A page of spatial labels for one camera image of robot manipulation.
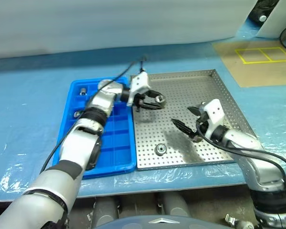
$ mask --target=cardboard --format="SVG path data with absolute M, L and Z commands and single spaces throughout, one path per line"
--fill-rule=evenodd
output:
M 217 42 L 213 47 L 240 87 L 286 85 L 286 49 L 279 41 Z

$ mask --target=yellow tape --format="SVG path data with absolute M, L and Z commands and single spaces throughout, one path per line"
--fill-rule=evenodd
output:
M 263 50 L 273 50 L 273 49 L 279 49 L 286 55 L 286 51 L 283 50 L 281 47 L 269 47 L 269 48 L 250 48 L 250 49 L 235 49 L 236 54 L 239 56 L 239 58 L 243 61 L 243 64 L 253 64 L 253 63 L 280 63 L 280 62 L 286 62 L 286 60 L 272 60 Z M 252 50 L 258 50 L 260 51 L 267 59 L 268 61 L 250 61 L 247 62 L 242 55 L 239 53 L 239 51 L 252 51 Z

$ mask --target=blue plastic tray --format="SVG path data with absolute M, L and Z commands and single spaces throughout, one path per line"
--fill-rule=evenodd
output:
M 63 112 L 58 141 L 65 136 L 75 122 L 74 112 L 83 110 L 90 96 L 97 91 L 97 84 L 103 79 L 73 81 L 69 90 L 65 110 Z M 120 78 L 117 82 L 128 85 L 128 79 Z M 85 87 L 87 95 L 79 95 L 80 89 Z M 53 165 L 59 161 L 59 149 L 53 158 Z M 131 107 L 126 103 L 114 103 L 114 107 L 102 135 L 101 154 L 94 169 L 85 171 L 83 178 L 110 176 L 129 173 L 136 167 L 136 153 L 133 130 L 133 116 Z

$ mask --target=small metal part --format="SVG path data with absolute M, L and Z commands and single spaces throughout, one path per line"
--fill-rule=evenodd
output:
M 91 216 L 90 216 L 90 214 L 91 214 L 91 213 L 87 214 L 87 219 L 88 219 L 89 222 L 91 222 Z
M 192 142 L 198 143 L 201 142 L 203 138 L 200 135 L 195 135 L 192 139 Z
M 86 95 L 87 94 L 87 89 L 82 87 L 80 90 L 80 95 Z
M 81 114 L 82 114 L 82 111 L 76 111 L 76 112 L 74 112 L 73 117 L 78 118 Z
M 231 227 L 235 227 L 235 223 L 236 223 L 236 219 L 232 216 L 230 216 L 229 214 L 226 214 L 225 216 L 225 221 L 231 226 Z
M 64 223 L 66 228 L 69 228 L 69 222 L 70 222 L 69 218 L 66 218 L 66 221 Z
M 154 99 L 156 101 L 156 103 L 158 103 L 161 107 L 164 107 L 166 104 L 166 99 L 164 95 L 158 95 L 157 97 L 155 97 Z
M 259 17 L 259 19 L 258 19 L 258 20 L 259 20 L 260 22 L 265 22 L 265 21 L 266 21 L 266 19 L 267 19 L 267 16 L 262 15 L 262 16 L 260 16 L 260 17 Z
M 163 154 L 165 154 L 165 153 L 166 153 L 166 150 L 167 150 L 166 145 L 165 145 L 165 144 L 162 144 L 162 143 L 158 144 L 158 145 L 156 146 L 156 148 L 154 149 L 155 153 L 156 153 L 158 156 L 162 156 Z

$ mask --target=black strap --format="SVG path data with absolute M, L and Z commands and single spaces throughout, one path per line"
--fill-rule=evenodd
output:
M 54 223 L 52 221 L 48 221 L 47 223 L 45 223 L 42 226 L 42 229 L 65 229 L 66 228 L 65 222 L 66 222 L 67 216 L 68 216 L 68 207 L 65 204 L 65 202 L 59 196 L 57 196 L 54 193 L 52 193 L 48 190 L 45 190 L 45 189 L 33 189 L 33 190 L 29 190 L 23 194 L 24 195 L 30 195 L 30 194 L 34 194 L 34 193 L 41 193 L 41 194 L 47 195 L 49 198 L 51 198 L 56 203 L 58 203 L 63 209 L 62 217 L 60 220 L 57 221 L 57 223 Z
M 96 107 L 89 107 L 84 110 L 81 115 L 81 118 L 88 118 L 90 120 L 94 120 L 101 124 L 103 127 L 106 125 L 107 114 L 102 109 Z
M 75 180 L 79 174 L 81 174 L 82 167 L 73 161 L 61 160 L 57 165 L 48 168 L 46 171 L 48 170 L 59 170 L 65 172 L 69 174 L 73 180 Z

